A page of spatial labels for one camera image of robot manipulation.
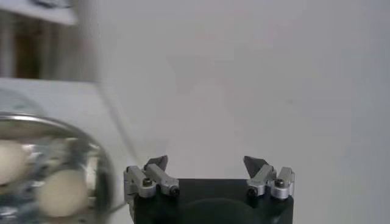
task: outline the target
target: metal bracket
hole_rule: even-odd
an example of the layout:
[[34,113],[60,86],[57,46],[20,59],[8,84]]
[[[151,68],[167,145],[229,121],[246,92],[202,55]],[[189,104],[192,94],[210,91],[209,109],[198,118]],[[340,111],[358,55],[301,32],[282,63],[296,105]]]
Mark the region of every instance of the metal bracket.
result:
[[145,174],[153,181],[155,181],[161,188],[161,192],[165,195],[176,197],[180,194],[179,180],[170,177],[156,164],[149,164],[146,166]]
[[288,196],[294,196],[295,173],[289,167],[283,167],[279,176],[271,183],[271,195],[274,198],[284,200]]
[[257,174],[246,181],[248,184],[247,194],[250,197],[258,197],[265,194],[266,186],[271,183],[276,178],[275,169],[265,164],[261,167],[260,171]]
[[156,184],[142,172],[138,166],[129,166],[123,173],[125,201],[133,199],[135,194],[143,198],[153,197]]

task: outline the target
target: blurry object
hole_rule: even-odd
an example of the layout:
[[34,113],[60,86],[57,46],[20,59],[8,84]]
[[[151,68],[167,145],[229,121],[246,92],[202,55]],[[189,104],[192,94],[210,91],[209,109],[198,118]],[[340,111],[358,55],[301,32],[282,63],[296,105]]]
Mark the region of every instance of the blurry object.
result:
[[0,0],[0,10],[67,26],[77,24],[77,17],[72,8],[56,7],[48,10],[31,0]]
[[0,89],[0,112],[45,115],[39,104],[9,89]]
[[68,149],[72,147],[72,139],[47,138],[42,141],[50,142],[50,150],[42,156],[41,165],[36,167],[41,176],[52,175],[70,164],[71,152]]
[[31,0],[34,4],[42,5],[46,8],[70,8],[69,0]]
[[14,72],[13,17],[0,12],[0,77],[13,77]]
[[77,24],[71,6],[70,0],[0,0],[0,77],[50,77],[56,24]]
[[40,44],[43,41],[42,22],[14,16],[15,77],[38,79],[40,76]]
[[14,207],[7,207],[7,206],[0,207],[0,217],[2,217],[0,223],[1,224],[14,223],[17,212],[18,210]]

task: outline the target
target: screw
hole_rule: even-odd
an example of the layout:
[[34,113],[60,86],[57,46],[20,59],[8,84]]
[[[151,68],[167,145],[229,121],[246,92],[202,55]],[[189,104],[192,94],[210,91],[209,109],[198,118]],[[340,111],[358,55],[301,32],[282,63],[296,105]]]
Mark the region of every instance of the screw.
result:
[[276,179],[275,180],[275,186],[277,187],[285,187],[285,181],[282,179]]
[[179,190],[178,187],[173,186],[173,187],[171,187],[171,189],[169,190],[169,194],[170,194],[171,196],[173,196],[173,197],[177,197],[177,196],[180,195],[180,190]]
[[142,180],[142,185],[145,187],[152,185],[152,183],[153,183],[153,181],[149,177]]
[[254,188],[249,188],[247,194],[251,198],[257,197],[257,190]]

